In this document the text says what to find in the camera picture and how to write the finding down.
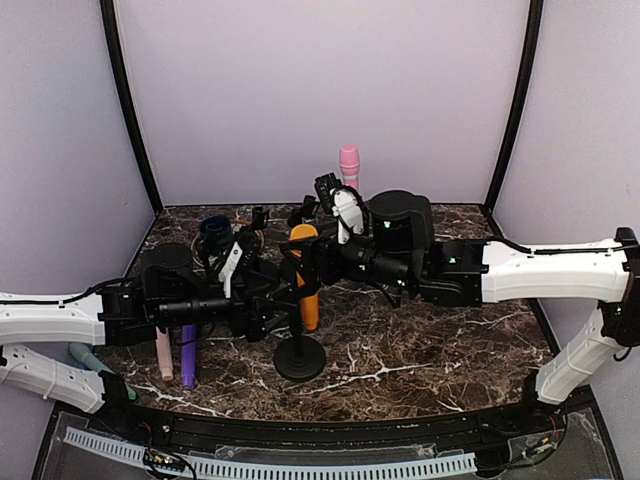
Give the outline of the black stand of beige microphone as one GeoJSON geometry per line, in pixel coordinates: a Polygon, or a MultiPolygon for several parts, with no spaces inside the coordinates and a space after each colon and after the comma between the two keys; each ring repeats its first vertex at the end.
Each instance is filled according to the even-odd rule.
{"type": "Polygon", "coordinates": [[[299,206],[293,207],[287,219],[290,228],[315,219],[320,202],[313,195],[306,195],[299,206]]]}

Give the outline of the black stand of blue microphone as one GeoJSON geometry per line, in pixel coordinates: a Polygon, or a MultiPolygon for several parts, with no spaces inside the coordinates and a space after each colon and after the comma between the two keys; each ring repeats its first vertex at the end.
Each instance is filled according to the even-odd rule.
{"type": "Polygon", "coordinates": [[[251,214],[250,230],[254,232],[264,231],[269,223],[269,210],[263,206],[255,206],[252,208],[251,214]]]}

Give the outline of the black stand of orange microphone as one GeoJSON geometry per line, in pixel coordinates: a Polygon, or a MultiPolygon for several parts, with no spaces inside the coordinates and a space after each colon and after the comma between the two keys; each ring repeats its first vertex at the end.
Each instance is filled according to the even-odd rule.
{"type": "Polygon", "coordinates": [[[278,306],[287,314],[289,337],[281,340],[274,350],[273,364],[277,373],[286,380],[304,383],[318,377],[326,366],[326,352],[316,339],[303,333],[300,300],[305,293],[293,280],[286,300],[278,306]]]}

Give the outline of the purple microphone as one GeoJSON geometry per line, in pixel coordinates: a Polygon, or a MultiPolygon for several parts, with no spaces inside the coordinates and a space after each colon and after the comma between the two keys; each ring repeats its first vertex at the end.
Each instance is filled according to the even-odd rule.
{"type": "Polygon", "coordinates": [[[197,327],[187,325],[182,328],[181,343],[181,377],[186,390],[193,390],[196,386],[197,361],[197,327]]]}

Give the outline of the pink microphone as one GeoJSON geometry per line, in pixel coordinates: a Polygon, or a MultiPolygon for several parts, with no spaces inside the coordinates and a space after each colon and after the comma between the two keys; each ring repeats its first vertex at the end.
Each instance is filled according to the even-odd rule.
{"type": "Polygon", "coordinates": [[[343,183],[359,190],[360,155],[355,145],[344,145],[339,152],[339,166],[343,183]]]}

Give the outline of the beige microphone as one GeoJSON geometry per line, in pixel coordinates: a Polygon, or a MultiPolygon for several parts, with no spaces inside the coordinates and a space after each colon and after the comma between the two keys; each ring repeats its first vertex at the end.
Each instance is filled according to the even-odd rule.
{"type": "Polygon", "coordinates": [[[174,370],[169,334],[157,328],[155,344],[161,379],[165,382],[171,381],[174,378],[174,370]]]}

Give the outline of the green microphone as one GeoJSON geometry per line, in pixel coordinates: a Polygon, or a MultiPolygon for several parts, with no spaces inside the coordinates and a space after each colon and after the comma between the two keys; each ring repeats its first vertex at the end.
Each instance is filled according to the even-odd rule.
{"type": "Polygon", "coordinates": [[[112,369],[95,356],[91,345],[71,342],[68,345],[68,351],[73,359],[86,370],[96,373],[108,372],[110,374],[115,374],[112,369]]]}

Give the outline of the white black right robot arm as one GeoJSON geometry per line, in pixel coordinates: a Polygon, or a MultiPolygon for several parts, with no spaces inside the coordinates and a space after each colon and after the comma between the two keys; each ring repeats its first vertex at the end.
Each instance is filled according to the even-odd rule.
{"type": "Polygon", "coordinates": [[[303,279],[299,299],[346,279],[391,288],[438,306],[471,307],[515,299],[591,299],[582,330],[530,374],[510,413],[521,434],[534,432],[608,359],[639,345],[639,241],[620,227],[585,244],[524,246],[503,237],[436,240],[427,197],[390,190],[363,202],[349,187],[321,193],[333,232],[292,240],[281,253],[303,279]]]}

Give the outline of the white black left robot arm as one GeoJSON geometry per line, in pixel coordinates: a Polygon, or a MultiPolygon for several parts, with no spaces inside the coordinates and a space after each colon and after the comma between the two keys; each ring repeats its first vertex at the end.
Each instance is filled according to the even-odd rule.
{"type": "Polygon", "coordinates": [[[260,340],[267,317],[259,304],[280,283],[279,269],[253,247],[233,246],[221,271],[202,277],[190,249],[165,243],[145,252],[139,272],[104,281],[70,297],[4,293],[1,296],[1,381],[85,413],[100,410],[120,436],[141,427],[121,376],[84,371],[30,349],[32,343],[77,342],[131,346],[158,332],[197,323],[227,321],[233,335],[260,340]]]}

